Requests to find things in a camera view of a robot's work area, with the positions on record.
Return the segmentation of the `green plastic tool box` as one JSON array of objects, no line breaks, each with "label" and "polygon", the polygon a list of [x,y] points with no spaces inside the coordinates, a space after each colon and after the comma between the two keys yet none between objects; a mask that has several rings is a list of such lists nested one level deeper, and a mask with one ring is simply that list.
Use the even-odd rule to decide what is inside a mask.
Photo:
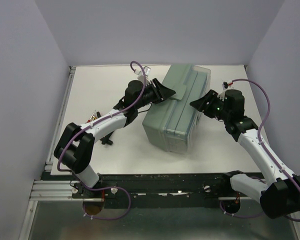
[{"label": "green plastic tool box", "polygon": [[176,92],[169,99],[152,105],[142,126],[148,141],[164,150],[185,154],[193,145],[201,113],[190,103],[210,89],[211,70],[193,64],[173,64],[162,85]]}]

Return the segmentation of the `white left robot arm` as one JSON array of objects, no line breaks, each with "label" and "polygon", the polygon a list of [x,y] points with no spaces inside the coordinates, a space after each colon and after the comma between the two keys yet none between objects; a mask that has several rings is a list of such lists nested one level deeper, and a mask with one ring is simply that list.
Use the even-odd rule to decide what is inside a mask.
[{"label": "white left robot arm", "polygon": [[82,125],[71,122],[65,127],[53,152],[58,159],[57,166],[68,167],[84,184],[83,191],[91,198],[97,197],[101,191],[100,177],[90,165],[94,144],[132,123],[138,116],[138,109],[159,104],[175,94],[156,78],[146,85],[139,80],[130,81],[124,96],[109,113]]}]

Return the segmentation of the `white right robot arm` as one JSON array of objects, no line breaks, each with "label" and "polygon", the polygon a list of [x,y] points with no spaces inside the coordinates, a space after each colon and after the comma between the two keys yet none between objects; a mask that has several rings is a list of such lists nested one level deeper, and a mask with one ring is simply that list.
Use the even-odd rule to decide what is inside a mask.
[{"label": "white right robot arm", "polygon": [[265,182],[241,171],[225,174],[220,191],[231,196],[240,192],[258,202],[271,219],[300,211],[300,175],[296,175],[271,150],[256,123],[245,115],[245,98],[241,91],[209,90],[190,106],[211,119],[222,120],[225,130],[243,147],[261,171]]}]

